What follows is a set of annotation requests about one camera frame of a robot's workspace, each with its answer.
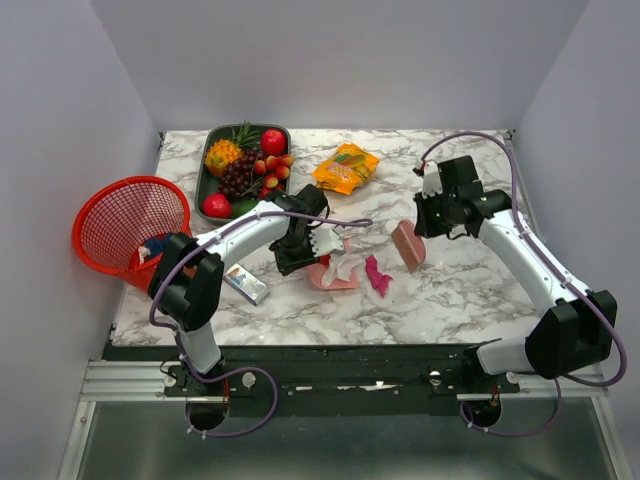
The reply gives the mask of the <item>pink plastic dustpan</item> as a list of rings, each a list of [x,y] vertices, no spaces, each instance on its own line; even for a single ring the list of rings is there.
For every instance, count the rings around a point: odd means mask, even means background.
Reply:
[[[349,290],[359,286],[356,267],[360,259],[351,252],[349,239],[343,239],[344,252],[324,255],[308,266],[311,284],[320,290]]]

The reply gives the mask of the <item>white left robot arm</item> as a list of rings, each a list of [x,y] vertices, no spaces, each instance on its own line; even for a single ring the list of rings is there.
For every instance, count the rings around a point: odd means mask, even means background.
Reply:
[[[291,196],[270,193],[243,216],[199,239],[183,233],[168,241],[148,286],[155,312],[169,317],[164,324],[176,336],[181,355],[190,364],[187,382],[201,395],[214,393],[222,380],[222,359],[211,319],[216,312],[223,279],[244,257],[264,245],[274,254],[281,275],[319,260],[309,224],[328,206],[313,185]]]

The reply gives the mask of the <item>pink hand brush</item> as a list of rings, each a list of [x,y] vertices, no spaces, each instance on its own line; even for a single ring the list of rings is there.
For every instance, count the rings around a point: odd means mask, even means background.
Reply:
[[[426,260],[423,239],[414,233],[414,224],[400,220],[391,233],[391,239],[409,272],[413,273]]]

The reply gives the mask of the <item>silver toothpaste box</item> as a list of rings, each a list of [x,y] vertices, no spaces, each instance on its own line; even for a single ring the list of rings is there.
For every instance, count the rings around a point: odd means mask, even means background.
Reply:
[[[224,281],[251,305],[259,305],[268,295],[267,286],[244,267],[233,265]]]

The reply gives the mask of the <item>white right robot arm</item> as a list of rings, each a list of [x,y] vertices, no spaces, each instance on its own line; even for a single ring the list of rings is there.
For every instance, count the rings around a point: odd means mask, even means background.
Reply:
[[[613,343],[617,302],[575,281],[532,234],[512,199],[501,189],[487,191],[470,156],[414,170],[423,180],[414,197],[423,238],[449,237],[461,226],[506,265],[529,296],[540,319],[526,335],[477,345],[466,352],[460,379],[480,392],[507,372],[545,379],[567,375],[606,359]]]

